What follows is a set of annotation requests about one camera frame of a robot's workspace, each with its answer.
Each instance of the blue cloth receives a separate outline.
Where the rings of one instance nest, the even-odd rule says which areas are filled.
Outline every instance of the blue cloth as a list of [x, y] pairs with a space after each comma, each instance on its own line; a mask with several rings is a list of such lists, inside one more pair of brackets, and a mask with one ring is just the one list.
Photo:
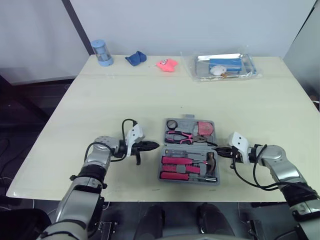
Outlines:
[[147, 56], [140, 51], [136, 51], [136, 53], [131, 56], [126, 56], [125, 59], [132, 65], [137, 66], [140, 63], [143, 63], [147, 60]]
[[209, 60], [209, 71], [216, 65], [225, 66], [227, 72], [238, 72], [242, 69], [242, 62], [240, 58], [211, 58]]

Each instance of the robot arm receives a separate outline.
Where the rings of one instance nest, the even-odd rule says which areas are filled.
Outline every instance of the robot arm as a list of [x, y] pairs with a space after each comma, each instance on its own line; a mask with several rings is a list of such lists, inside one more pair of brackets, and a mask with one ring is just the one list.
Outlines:
[[229, 137], [229, 144], [240, 150], [238, 152], [241, 153], [241, 162], [258, 161], [258, 164], [270, 170], [273, 180], [278, 183], [278, 188], [292, 211], [292, 216], [303, 229], [304, 237], [310, 240], [317, 239], [320, 226], [319, 196], [308, 186], [297, 167], [287, 159], [285, 150], [277, 145], [250, 147], [246, 138], [237, 132]]
[[[98, 137], [95, 142], [107, 144], [111, 149], [119, 148], [119, 140]], [[102, 144], [93, 144], [80, 173], [71, 176], [72, 183], [58, 205], [55, 223], [50, 225], [38, 239], [86, 240], [88, 232], [99, 221], [104, 198], [100, 196], [107, 186], [104, 178], [110, 165], [112, 152]]]
[[159, 147], [152, 141], [142, 141], [141, 128], [136, 122], [125, 141], [109, 136], [100, 136], [89, 145], [83, 166], [78, 175], [72, 175], [68, 191], [58, 205], [55, 223], [50, 225], [38, 240], [87, 240], [88, 232], [94, 232], [102, 214], [105, 199], [100, 196], [111, 157], [136, 155], [140, 164], [140, 152]]

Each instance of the pink screwdriver handle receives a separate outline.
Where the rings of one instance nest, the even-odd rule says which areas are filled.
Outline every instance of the pink screwdriver handle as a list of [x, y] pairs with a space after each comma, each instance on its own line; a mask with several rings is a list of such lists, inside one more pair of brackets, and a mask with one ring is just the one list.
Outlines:
[[160, 174], [161, 179], [173, 179], [173, 180], [189, 180], [188, 174], [176, 173], [176, 172], [165, 172]]
[[191, 158], [186, 157], [172, 157], [172, 156], [163, 156], [162, 157], [163, 164], [182, 164], [189, 165], [192, 164]]
[[164, 172], [176, 172], [177, 171], [177, 166], [163, 165], [162, 166], [162, 171], [164, 171]]
[[197, 166], [185, 166], [185, 170], [189, 173], [200, 174], [200, 167]]

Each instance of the silver robot arm segment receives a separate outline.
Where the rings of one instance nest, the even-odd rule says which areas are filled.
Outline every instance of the silver robot arm segment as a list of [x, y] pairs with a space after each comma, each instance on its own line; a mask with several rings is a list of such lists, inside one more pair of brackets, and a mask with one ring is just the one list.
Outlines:
[[[119, 149], [119, 140], [113, 137], [98, 137], [95, 142], [108, 145], [115, 154]], [[104, 198], [100, 193], [107, 187], [104, 178], [112, 155], [107, 147], [93, 144], [93, 151], [85, 159], [80, 173], [70, 177], [72, 184], [58, 205], [55, 223], [39, 240], [88, 239], [88, 231], [94, 229], [101, 217]]]
[[[251, 148], [251, 154], [258, 156], [262, 146]], [[285, 150], [276, 145], [268, 145], [262, 152], [258, 163], [270, 169], [270, 174], [276, 183], [293, 183], [279, 185], [285, 200], [290, 206], [293, 217], [303, 222], [320, 218], [320, 199], [316, 191], [308, 186], [307, 181], [286, 156]]]

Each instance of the white wall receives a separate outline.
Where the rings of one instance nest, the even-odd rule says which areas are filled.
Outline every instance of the white wall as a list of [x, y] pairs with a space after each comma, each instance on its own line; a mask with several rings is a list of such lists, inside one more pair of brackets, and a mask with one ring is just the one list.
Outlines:
[[71, 0], [113, 54], [236, 51], [284, 57], [315, 0]]
[[0, 74], [13, 84], [76, 76], [88, 53], [61, 0], [2, 0]]
[[307, 93], [320, 95], [320, 4], [294, 40], [284, 62]]

